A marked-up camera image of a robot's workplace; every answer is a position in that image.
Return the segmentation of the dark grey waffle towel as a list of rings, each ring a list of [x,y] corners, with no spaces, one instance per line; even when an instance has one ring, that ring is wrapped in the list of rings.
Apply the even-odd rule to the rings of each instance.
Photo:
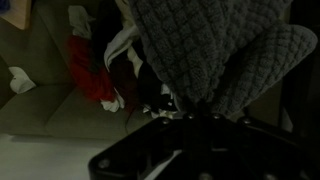
[[[293,0],[128,0],[147,62],[181,111],[230,116],[314,51],[279,19]]]

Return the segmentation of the white cloth on rack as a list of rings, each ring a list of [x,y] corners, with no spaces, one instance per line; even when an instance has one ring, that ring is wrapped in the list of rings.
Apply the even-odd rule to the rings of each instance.
[[[133,64],[134,75],[138,77],[143,61],[138,57],[132,46],[139,39],[138,28],[130,10],[129,0],[115,0],[115,2],[121,12],[122,29],[107,44],[104,52],[104,64],[106,69],[110,70],[111,63],[115,58],[121,53],[125,53],[128,60]]]

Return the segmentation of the red garment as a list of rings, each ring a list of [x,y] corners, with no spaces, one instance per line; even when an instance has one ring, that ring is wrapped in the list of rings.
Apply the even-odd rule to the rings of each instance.
[[[69,69],[77,87],[89,99],[115,101],[115,90],[107,71],[91,66],[93,55],[90,41],[79,36],[70,36],[67,41],[70,56]]]

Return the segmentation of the white crumpled cloth on sofa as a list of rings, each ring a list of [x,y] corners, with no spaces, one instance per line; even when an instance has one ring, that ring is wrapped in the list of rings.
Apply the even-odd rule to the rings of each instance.
[[[22,68],[9,67],[9,71],[13,75],[13,78],[10,82],[10,88],[16,94],[25,93],[36,87],[36,84],[29,78]]]

